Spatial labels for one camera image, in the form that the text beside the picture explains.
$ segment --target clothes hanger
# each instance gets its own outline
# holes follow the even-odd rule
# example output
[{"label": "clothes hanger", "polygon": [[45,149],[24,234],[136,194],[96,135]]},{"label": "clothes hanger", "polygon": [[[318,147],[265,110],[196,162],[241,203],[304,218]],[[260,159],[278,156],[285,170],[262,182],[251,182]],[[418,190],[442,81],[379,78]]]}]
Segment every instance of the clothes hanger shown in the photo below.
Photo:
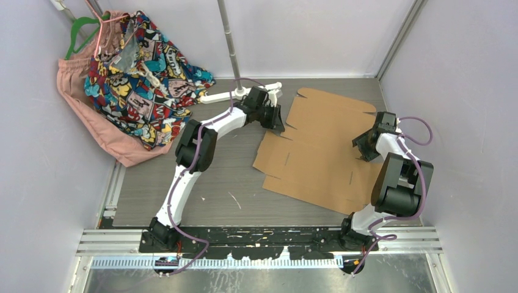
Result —
[{"label": "clothes hanger", "polygon": [[[103,16],[101,16],[101,19],[103,21],[106,21],[110,19],[110,13],[106,12]],[[84,42],[79,46],[79,48],[74,49],[76,46],[76,39],[79,34],[79,30],[85,25],[85,24],[99,24],[99,27],[92,32],[85,40]],[[89,17],[80,17],[74,23],[72,24],[72,29],[70,31],[70,47],[68,47],[67,55],[65,56],[65,60],[68,60],[72,53],[76,54],[82,50],[86,44],[93,38],[93,36],[101,29],[101,22],[99,19],[95,18],[89,18]]]}]

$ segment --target colorful comic print shirt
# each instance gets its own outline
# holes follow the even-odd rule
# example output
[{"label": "colorful comic print shirt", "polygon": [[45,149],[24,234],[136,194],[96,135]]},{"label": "colorful comic print shirt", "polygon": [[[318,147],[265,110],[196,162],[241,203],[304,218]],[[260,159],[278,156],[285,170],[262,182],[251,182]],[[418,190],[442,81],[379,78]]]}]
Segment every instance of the colorful comic print shirt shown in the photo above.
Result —
[{"label": "colorful comic print shirt", "polygon": [[151,150],[178,135],[191,115],[184,107],[197,104],[215,81],[190,65],[143,12],[120,25],[120,49],[92,58],[85,93],[100,114]]}]

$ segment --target purple cable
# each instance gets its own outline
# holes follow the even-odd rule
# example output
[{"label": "purple cable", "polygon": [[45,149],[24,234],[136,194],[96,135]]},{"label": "purple cable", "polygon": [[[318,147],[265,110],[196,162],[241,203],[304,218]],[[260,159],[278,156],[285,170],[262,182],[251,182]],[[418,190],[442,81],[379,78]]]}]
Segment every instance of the purple cable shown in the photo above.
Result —
[{"label": "purple cable", "polygon": [[[180,172],[180,175],[178,176],[178,178],[176,179],[176,181],[174,182],[173,184],[173,187],[171,188],[171,191],[167,194],[167,206],[168,207],[171,207],[171,195],[173,194],[173,191],[175,190],[176,186],[178,185],[178,183],[180,182],[180,179],[183,177],[183,175],[188,172],[188,171],[191,171],[194,166],[196,165],[196,163],[198,162],[198,155],[200,154],[200,147],[201,147],[201,141],[202,141],[202,130],[205,126],[207,125],[210,125],[210,124],[213,124],[215,122],[218,122],[220,120],[222,120],[223,118],[227,118],[231,113],[232,113],[232,110],[234,109],[234,104],[233,104],[233,97],[232,97],[232,85],[234,82],[236,81],[242,81],[242,80],[247,80],[247,81],[253,81],[255,82],[256,84],[258,85],[261,85],[263,87],[266,88],[266,86],[264,84],[262,84],[261,82],[259,81],[256,81],[254,79],[251,79],[251,78],[237,78],[237,79],[234,79],[233,82],[230,84],[230,90],[228,91],[228,94],[230,95],[230,108],[228,110],[228,112],[219,117],[219,118],[216,118],[214,120],[211,120],[211,121],[208,121],[208,122],[205,122],[204,124],[202,124],[200,126],[200,128],[198,129],[198,144],[196,145],[196,151],[194,152],[194,160],[192,161],[191,165],[184,169],[182,172]],[[205,247],[202,249],[202,251],[200,251],[200,253],[198,253],[192,260],[190,260],[185,266],[175,270],[174,272],[170,273],[169,275],[176,275],[177,273],[180,273],[180,272],[183,272],[185,269],[187,269],[194,261],[196,261],[197,259],[199,259],[202,254],[204,254],[204,252],[207,251],[207,248],[209,248],[209,242],[205,239],[201,239],[201,238],[198,238],[198,237],[194,237],[192,235],[189,235],[187,233],[185,233],[184,231],[182,231],[180,229],[180,227],[178,227],[175,222],[173,221],[173,217],[172,217],[172,214],[171,214],[171,210],[168,208],[167,209],[167,216],[169,217],[169,220],[171,221],[171,224],[173,225],[173,228],[175,228],[175,230],[177,230],[180,234],[182,234],[183,236],[191,239],[191,240],[195,240],[195,241],[199,241],[201,243],[204,243],[205,244]],[[131,288],[128,288],[128,289],[112,289],[113,292],[117,292],[117,293],[124,293],[124,292],[129,292],[130,290],[132,290],[133,288],[135,288],[136,286],[148,281],[149,279],[152,279],[154,278],[155,276],[150,276],[142,281],[139,281],[137,284],[133,285]],[[102,282],[99,283],[99,286],[97,287],[97,290],[95,290],[95,293],[97,293],[99,291],[99,289],[101,287],[104,287],[102,286],[102,284],[104,283],[104,280]]]},{"label": "purple cable", "polygon": [[423,212],[423,210],[425,209],[425,201],[426,201],[426,183],[425,183],[425,177],[423,176],[423,170],[421,170],[421,166],[419,165],[419,163],[417,162],[417,159],[415,158],[415,156],[409,151],[408,148],[406,148],[403,143],[401,142],[401,139],[400,138],[403,138],[403,137],[406,137],[408,138],[409,140],[415,142],[416,144],[418,145],[429,145],[431,142],[432,142],[432,138],[434,137],[433,135],[433,132],[432,132],[432,128],[430,127],[430,125],[428,125],[428,123],[426,121],[424,121],[423,119],[421,118],[418,118],[418,117],[402,117],[400,118],[399,120],[406,120],[406,119],[412,119],[412,120],[418,120],[418,121],[421,121],[425,126],[426,128],[428,128],[428,131],[430,132],[430,138],[428,139],[427,142],[425,143],[422,143],[422,142],[419,142],[419,141],[416,141],[415,139],[409,137],[409,136],[405,136],[403,134],[400,134],[398,136],[398,138],[396,139],[396,141],[398,142],[398,145],[399,147],[401,148],[401,150],[403,150],[407,155],[408,157],[410,158],[410,160],[412,160],[412,162],[414,163],[415,165],[415,168],[417,169],[417,174],[419,175],[419,180],[421,182],[421,189],[422,189],[422,193],[423,193],[423,196],[421,197],[421,202],[419,204],[419,208],[417,209],[417,212],[414,214],[414,215],[411,215],[410,217],[397,217],[397,216],[394,216],[394,215],[391,215],[391,216],[388,216],[386,218],[382,218],[382,219],[377,219],[376,221],[374,221],[373,223],[371,223],[368,227],[370,233],[376,238],[376,240],[372,243],[372,245],[369,247],[369,249],[365,252],[362,260],[360,261],[360,263],[356,266],[356,268],[352,271],[352,276],[354,277],[354,274],[356,274],[356,272],[360,269],[360,267],[362,266],[362,264],[365,262],[365,259],[367,258],[367,256],[369,255],[369,252],[372,251],[372,249],[374,248],[374,246],[376,246],[376,244],[378,244],[379,241],[381,240],[386,240],[386,241],[392,241],[392,240],[396,240],[398,238],[397,235],[395,234],[389,234],[389,235],[385,235],[385,236],[380,236],[378,234],[376,234],[376,232],[372,231],[372,229],[374,228],[374,226],[380,224],[381,222],[383,222],[384,220],[415,220],[417,218],[419,218],[419,216],[421,216],[421,213]]}]

